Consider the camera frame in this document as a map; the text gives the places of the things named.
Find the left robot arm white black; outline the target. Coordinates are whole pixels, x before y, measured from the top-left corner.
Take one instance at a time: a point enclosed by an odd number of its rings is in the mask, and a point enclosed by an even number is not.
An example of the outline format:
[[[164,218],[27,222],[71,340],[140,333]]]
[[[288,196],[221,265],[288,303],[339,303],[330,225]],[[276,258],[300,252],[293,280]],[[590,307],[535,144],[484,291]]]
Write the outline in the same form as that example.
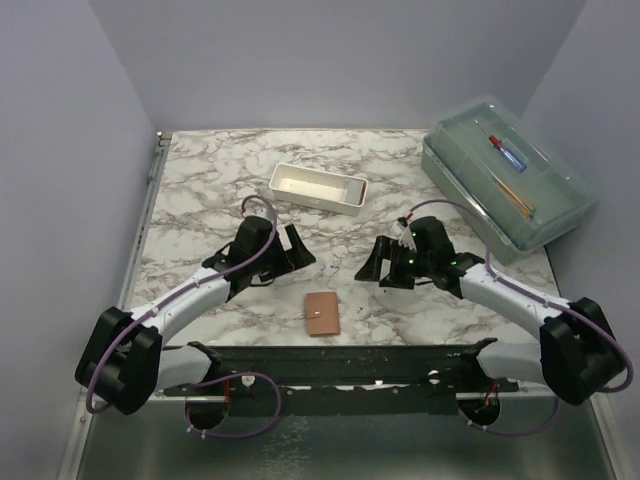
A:
[[[105,310],[80,357],[76,381],[125,415],[139,410],[155,391],[173,386],[189,384],[201,395],[214,393],[222,372],[212,364],[212,353],[198,343],[177,349],[166,345],[243,290],[315,263],[295,226],[286,226],[285,233],[289,248],[270,221],[248,216],[235,238],[178,287],[131,311]]]

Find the tan leather card holder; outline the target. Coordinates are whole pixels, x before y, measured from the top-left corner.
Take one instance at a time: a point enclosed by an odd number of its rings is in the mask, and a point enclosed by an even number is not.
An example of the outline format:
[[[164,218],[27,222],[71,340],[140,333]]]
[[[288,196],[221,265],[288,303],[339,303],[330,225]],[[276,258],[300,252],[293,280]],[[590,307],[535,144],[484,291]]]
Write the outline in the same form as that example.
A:
[[[308,293],[304,309],[306,330],[311,337],[341,333],[339,302],[335,292]]]

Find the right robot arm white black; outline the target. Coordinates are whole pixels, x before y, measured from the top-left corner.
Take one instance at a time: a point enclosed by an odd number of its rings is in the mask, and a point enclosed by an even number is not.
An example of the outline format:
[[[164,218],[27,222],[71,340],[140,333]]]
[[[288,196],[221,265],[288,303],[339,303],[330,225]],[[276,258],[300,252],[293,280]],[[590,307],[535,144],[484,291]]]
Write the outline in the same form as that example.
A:
[[[433,216],[400,222],[400,238],[376,238],[355,278],[384,288],[412,290],[428,279],[436,288],[479,304],[518,325],[532,344],[492,341],[460,367],[460,379],[480,392],[496,379],[547,386],[557,397],[580,405],[628,370],[600,306],[589,298],[548,296],[488,269],[470,252],[458,253],[444,225]]]

